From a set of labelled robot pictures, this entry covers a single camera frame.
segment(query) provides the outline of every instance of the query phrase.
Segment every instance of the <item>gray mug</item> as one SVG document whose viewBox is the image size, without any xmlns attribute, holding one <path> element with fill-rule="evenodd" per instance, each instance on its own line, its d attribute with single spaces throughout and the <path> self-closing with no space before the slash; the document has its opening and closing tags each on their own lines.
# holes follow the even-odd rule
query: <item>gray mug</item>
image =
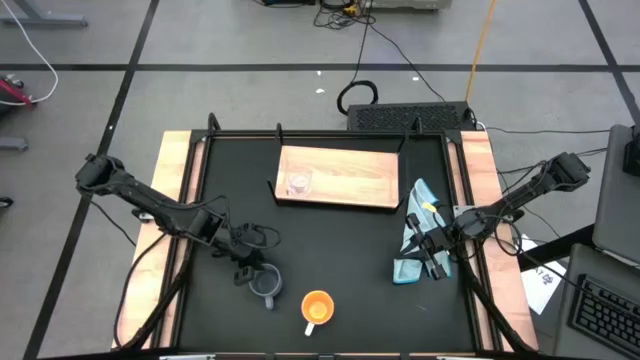
<svg viewBox="0 0 640 360">
<path fill-rule="evenodd" d="M 254 294 L 264 298 L 264 304 L 273 310 L 273 298 L 282 289 L 282 277 L 278 268 L 271 264 L 262 264 L 264 270 L 256 271 L 256 276 L 249 282 Z"/>
</svg>

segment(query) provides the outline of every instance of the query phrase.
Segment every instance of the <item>wooden plank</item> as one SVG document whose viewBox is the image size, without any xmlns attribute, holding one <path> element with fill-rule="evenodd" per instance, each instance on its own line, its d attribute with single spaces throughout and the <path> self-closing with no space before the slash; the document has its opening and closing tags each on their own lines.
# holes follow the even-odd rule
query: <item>wooden plank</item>
<svg viewBox="0 0 640 360">
<path fill-rule="evenodd" d="M 178 200 L 184 174 L 190 131 L 167 131 L 162 138 L 151 187 Z M 134 261 L 162 233 L 154 222 L 142 224 Z M 129 281 L 127 296 L 118 321 L 118 337 L 124 344 L 138 331 L 158 303 L 169 254 L 170 238 L 165 237 L 138 264 Z"/>
<path fill-rule="evenodd" d="M 458 200 L 458 205 L 467 205 L 467 200 L 465 199 L 464 194 L 464 186 L 462 185 L 462 173 L 460 172 L 460 165 L 458 163 L 458 150 L 456 149 L 456 145 L 452 142 L 448 144 L 449 149 L 449 163 L 451 164 L 451 173 L 453 175 L 453 184 L 456 188 L 456 198 Z M 473 244 L 467 242 L 466 244 L 467 253 L 473 254 L 475 249 L 473 248 Z M 474 257 L 471 261 L 471 270 L 476 276 L 479 276 L 480 272 L 478 271 L 478 258 Z M 487 310 L 482 305 L 480 299 L 474 295 L 474 303 L 476 306 L 476 314 L 478 315 L 478 327 L 480 328 L 480 341 L 482 342 L 482 348 L 485 350 L 493 350 L 493 342 L 491 341 L 491 327 L 489 325 L 489 314 L 487 314 Z"/>
<path fill-rule="evenodd" d="M 476 205 L 494 203 L 502 197 L 502 191 L 487 133 L 463 132 L 462 146 L 474 203 Z M 498 236 L 511 241 L 509 226 L 500 225 Z M 484 253 L 496 306 L 520 337 L 529 346 L 537 349 L 538 341 L 533 329 L 517 258 L 507 255 L 500 249 L 496 240 L 491 238 L 485 242 Z M 502 344 L 505 350 L 511 349 L 504 338 Z"/>
<path fill-rule="evenodd" d="M 186 203 L 192 203 L 196 200 L 196 194 L 198 193 L 198 179 L 200 178 L 200 171 L 202 166 L 202 156 L 204 154 L 204 142 L 200 141 L 195 146 L 195 153 L 193 154 L 193 166 L 191 168 L 191 175 L 189 178 L 189 189 L 187 190 L 187 199 Z M 182 265 L 182 260 L 184 260 L 185 251 L 187 249 L 187 240 L 180 239 L 178 242 L 178 248 L 176 249 L 176 260 L 173 265 L 173 277 L 178 274 L 180 270 L 180 266 Z M 176 318 L 176 309 L 178 306 L 178 298 L 180 296 L 180 291 L 173 297 L 171 300 L 171 304 L 167 307 L 167 310 L 164 314 L 163 324 L 162 324 L 162 334 L 160 334 L 160 347 L 169 347 L 171 346 L 171 336 L 173 330 L 173 324 Z"/>
<path fill-rule="evenodd" d="M 276 197 L 395 208 L 398 154 L 283 146 Z"/>
</svg>

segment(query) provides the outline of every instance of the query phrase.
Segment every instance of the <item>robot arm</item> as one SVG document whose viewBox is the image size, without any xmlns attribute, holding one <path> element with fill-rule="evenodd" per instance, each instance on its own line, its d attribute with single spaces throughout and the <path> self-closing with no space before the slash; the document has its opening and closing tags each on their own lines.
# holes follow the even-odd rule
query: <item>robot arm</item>
<svg viewBox="0 0 640 360">
<path fill-rule="evenodd" d="M 234 274 L 236 285 L 251 281 L 254 270 L 262 269 L 264 258 L 259 249 L 267 244 L 264 228 L 253 224 L 231 228 L 227 214 L 211 210 L 207 203 L 178 203 L 136 180 L 116 158 L 90 154 L 86 160 L 76 174 L 81 194 L 116 195 L 151 214 L 161 231 L 211 246 L 216 249 L 215 257 L 229 256 L 240 267 Z"/>
<path fill-rule="evenodd" d="M 451 225 L 453 239 L 484 240 L 502 218 L 515 216 L 519 208 L 551 191 L 572 192 L 589 180 L 591 169 L 576 154 L 562 153 L 547 161 L 539 174 L 491 205 L 470 209 Z"/>
</svg>

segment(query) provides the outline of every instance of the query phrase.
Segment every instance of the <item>red object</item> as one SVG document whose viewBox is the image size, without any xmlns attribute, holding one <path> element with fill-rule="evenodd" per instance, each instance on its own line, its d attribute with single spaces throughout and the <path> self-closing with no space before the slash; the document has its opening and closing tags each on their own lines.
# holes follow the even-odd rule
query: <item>red object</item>
<svg viewBox="0 0 640 360">
<path fill-rule="evenodd" d="M 15 97 L 18 102 L 23 102 L 27 107 L 31 107 L 32 104 L 29 97 L 23 94 L 22 91 L 20 91 L 18 88 L 12 86 L 3 79 L 0 79 L 0 90 L 6 91 L 7 93 Z"/>
</svg>

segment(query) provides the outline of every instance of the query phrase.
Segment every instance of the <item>wooden frame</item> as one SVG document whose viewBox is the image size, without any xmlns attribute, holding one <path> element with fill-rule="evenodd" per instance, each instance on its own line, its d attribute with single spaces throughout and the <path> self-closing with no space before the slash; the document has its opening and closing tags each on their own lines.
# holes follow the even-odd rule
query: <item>wooden frame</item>
<svg viewBox="0 0 640 360">
<path fill-rule="evenodd" d="M 167 131 L 164 133 L 151 184 L 154 189 L 176 200 L 180 194 L 190 138 L 190 131 Z M 462 148 L 466 159 L 466 168 L 469 174 L 474 203 L 476 205 L 490 204 L 502 197 L 487 133 L 462 132 Z M 188 183 L 187 202 L 195 199 L 203 151 L 204 144 L 200 142 L 195 148 L 191 179 Z M 458 154 L 453 144 L 449 144 L 449 156 L 458 203 L 465 204 L 463 181 L 458 166 Z M 511 239 L 510 229 L 506 225 L 501 225 L 498 228 L 498 233 L 503 239 Z M 158 236 L 160 236 L 160 232 L 155 224 L 143 224 L 138 237 L 134 260 Z M 118 333 L 122 342 L 126 342 L 135 334 L 158 301 L 169 254 L 169 243 L 170 239 L 163 240 L 140 262 L 131 277 L 122 314 L 118 321 Z M 185 245 L 185 241 L 180 241 L 178 244 L 174 275 L 180 266 Z M 538 343 L 531 322 L 517 259 L 504 253 L 498 244 L 491 240 L 485 243 L 484 252 L 494 302 L 520 337 L 529 346 L 537 349 Z M 472 268 L 477 271 L 478 267 L 475 261 L 472 262 Z M 477 299 L 476 308 L 483 348 L 492 349 L 488 316 Z M 160 346 L 166 347 L 170 345 L 175 309 L 176 299 L 174 299 L 165 313 Z M 504 338 L 502 339 L 502 344 L 505 350 L 510 349 Z"/>
</svg>

